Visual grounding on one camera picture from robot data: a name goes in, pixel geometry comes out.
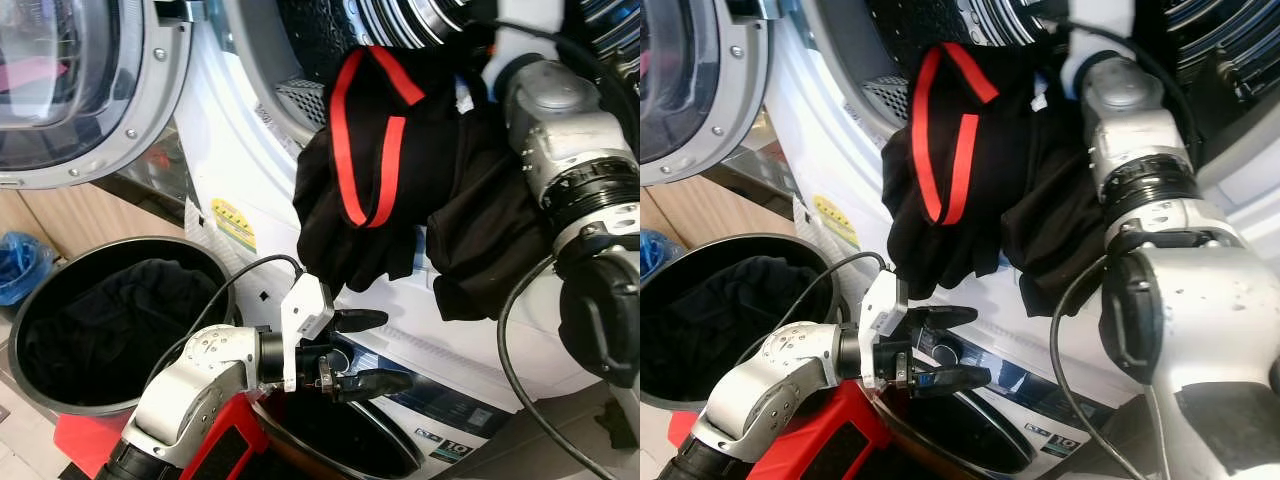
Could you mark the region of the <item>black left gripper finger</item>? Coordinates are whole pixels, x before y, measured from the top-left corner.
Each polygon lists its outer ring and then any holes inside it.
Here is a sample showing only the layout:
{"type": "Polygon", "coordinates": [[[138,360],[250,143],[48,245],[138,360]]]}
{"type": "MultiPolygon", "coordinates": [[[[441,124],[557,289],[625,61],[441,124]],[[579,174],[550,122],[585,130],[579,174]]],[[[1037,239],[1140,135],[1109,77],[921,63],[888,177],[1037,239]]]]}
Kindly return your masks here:
{"type": "Polygon", "coordinates": [[[339,308],[333,315],[333,330],[338,333],[366,332],[387,325],[389,314],[375,308],[339,308]]]}
{"type": "Polygon", "coordinates": [[[396,370],[362,370],[353,375],[339,376],[335,380],[335,402],[349,403],[370,401],[380,396],[408,390],[413,385],[413,375],[396,370]]]}
{"type": "Polygon", "coordinates": [[[986,387],[991,383],[987,367],[950,365],[915,371],[915,397],[946,397],[963,390],[986,387]]]}
{"type": "Polygon", "coordinates": [[[915,307],[915,323],[920,328],[948,330],[973,323],[978,311],[973,307],[955,305],[927,305],[915,307]]]}

